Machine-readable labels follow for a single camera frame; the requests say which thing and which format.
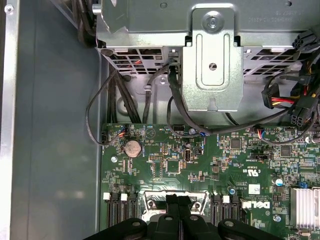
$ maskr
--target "microchip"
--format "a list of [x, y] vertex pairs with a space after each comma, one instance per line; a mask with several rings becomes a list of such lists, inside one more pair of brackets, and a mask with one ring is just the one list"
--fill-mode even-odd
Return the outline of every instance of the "microchip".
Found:
[[180, 172], [179, 161], [168, 160], [166, 164], [167, 164], [167, 171], [166, 172], [168, 174], [178, 174]]
[[231, 146], [231, 149], [241, 149], [241, 140], [231, 139], [230, 146]]
[[195, 155], [203, 155], [204, 150], [202, 148], [196, 148], [196, 149], [194, 149], [194, 154]]
[[277, 190], [278, 193], [284, 193], [285, 192], [285, 188], [283, 186], [278, 186], [276, 190]]
[[213, 175], [212, 175], [212, 179], [213, 179], [214, 181], [219, 181], [219, 174], [213, 174]]
[[213, 167], [212, 167], [212, 172], [213, 172], [214, 174], [219, 173], [219, 171], [220, 171], [220, 168], [219, 168], [218, 166], [213, 166]]
[[281, 154], [281, 157], [291, 157], [291, 147], [281, 146], [280, 154]]

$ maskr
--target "power connector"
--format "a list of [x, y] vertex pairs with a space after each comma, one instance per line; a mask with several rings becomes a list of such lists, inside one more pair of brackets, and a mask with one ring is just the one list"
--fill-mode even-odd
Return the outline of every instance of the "power connector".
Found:
[[291, 112], [291, 124], [302, 127], [312, 117], [318, 104], [318, 99], [311, 96], [302, 96]]

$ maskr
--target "gray side panel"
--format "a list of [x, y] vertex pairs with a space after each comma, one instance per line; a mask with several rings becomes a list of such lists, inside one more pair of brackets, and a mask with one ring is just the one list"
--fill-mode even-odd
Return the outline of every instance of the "gray side panel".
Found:
[[49, 0], [20, 9], [11, 239], [80, 240], [97, 230], [98, 149], [85, 108], [99, 56]]

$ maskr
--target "wire connector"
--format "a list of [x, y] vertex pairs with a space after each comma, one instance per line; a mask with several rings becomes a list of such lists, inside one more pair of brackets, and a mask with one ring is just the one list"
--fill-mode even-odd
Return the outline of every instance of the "wire connector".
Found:
[[300, 33], [292, 43], [296, 51], [310, 52], [320, 47], [320, 25]]
[[291, 124], [302, 127], [316, 110], [318, 99], [311, 96], [301, 97], [291, 113]]
[[280, 90], [279, 90], [279, 85], [277, 83], [272, 84], [270, 87], [267, 89], [263, 90], [261, 92], [262, 94], [262, 99], [264, 105], [268, 109], [274, 109], [272, 105], [272, 98], [279, 98], [280, 97]]
[[143, 87], [143, 90], [145, 91], [145, 92], [152, 92], [152, 86], [151, 85], [145, 85], [144, 87]]

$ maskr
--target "white label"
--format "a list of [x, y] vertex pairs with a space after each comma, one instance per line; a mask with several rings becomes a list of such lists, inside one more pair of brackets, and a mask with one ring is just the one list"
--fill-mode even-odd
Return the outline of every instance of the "white label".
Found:
[[249, 184], [249, 194], [260, 194], [260, 184]]
[[121, 193], [121, 201], [127, 201], [128, 200], [128, 194]]
[[230, 203], [230, 196], [226, 195], [222, 197], [222, 203], [229, 204]]
[[109, 192], [103, 193], [103, 200], [110, 200], [110, 193]]

